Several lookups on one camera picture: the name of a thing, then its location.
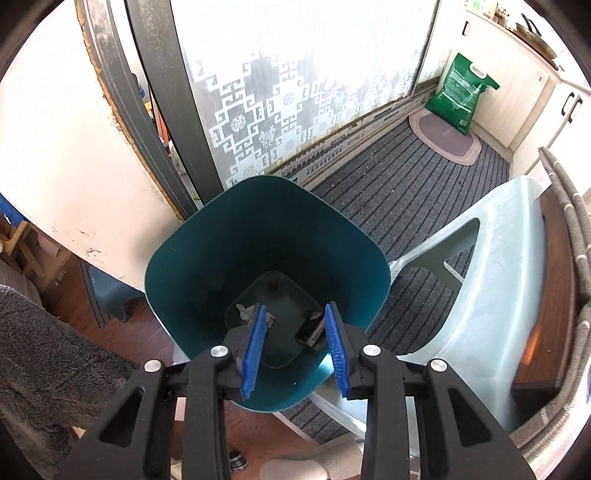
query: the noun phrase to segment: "green plastic bag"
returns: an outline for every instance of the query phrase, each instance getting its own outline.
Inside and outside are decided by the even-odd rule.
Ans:
[[[497,90],[499,84],[458,53],[447,72],[443,88],[426,108],[467,135],[478,97],[487,87]]]

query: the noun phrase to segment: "trash can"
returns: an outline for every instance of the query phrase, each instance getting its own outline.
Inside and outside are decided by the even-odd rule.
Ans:
[[[293,338],[304,310],[334,300],[345,323],[367,328],[389,287],[388,263],[368,236],[274,176],[244,180],[208,203],[156,250],[145,275],[151,308],[190,358],[240,325],[237,303],[267,306],[275,320],[242,403],[261,412],[293,406],[333,372],[326,335],[312,347]]]

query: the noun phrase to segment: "metal bolt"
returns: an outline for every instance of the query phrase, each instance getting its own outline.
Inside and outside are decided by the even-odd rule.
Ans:
[[[377,356],[380,354],[381,351],[382,349],[377,345],[365,345],[363,347],[363,352],[367,356]]]
[[[226,356],[228,354],[228,347],[224,345],[216,345],[210,351],[212,356]]]
[[[431,360],[431,368],[434,369],[436,372],[444,372],[447,370],[447,363],[443,360],[436,358],[435,360]]]
[[[147,372],[157,372],[162,367],[160,360],[148,360],[144,365],[144,370]]]

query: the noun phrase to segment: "cabinet handle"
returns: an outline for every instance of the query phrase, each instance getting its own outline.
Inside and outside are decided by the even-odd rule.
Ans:
[[[562,116],[566,115],[566,112],[564,111],[564,107],[566,107],[567,102],[569,101],[569,98],[574,98],[574,92],[570,92],[569,96],[566,97],[566,100],[564,101],[564,105],[562,106],[562,111],[560,113],[562,113]]]
[[[577,105],[582,105],[583,104],[583,99],[581,97],[577,98],[577,101],[574,103],[572,110],[570,111],[569,114],[569,123],[573,123],[573,113],[575,111],[575,109],[577,108]]]

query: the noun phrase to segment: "wooden floor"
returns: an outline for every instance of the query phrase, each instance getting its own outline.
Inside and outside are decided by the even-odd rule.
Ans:
[[[137,301],[127,323],[111,319],[99,328],[80,270],[80,260],[72,256],[58,286],[52,284],[43,295],[45,308],[75,328],[88,339],[118,355],[142,364],[158,358],[172,364],[173,343],[152,314],[145,300]],[[235,480],[258,479],[259,468],[268,459],[285,453],[313,448],[314,442],[304,440],[272,414],[254,413],[226,402],[226,435],[228,445],[242,452],[248,467],[232,475]],[[182,457],[180,438],[182,422],[176,422],[173,457]]]

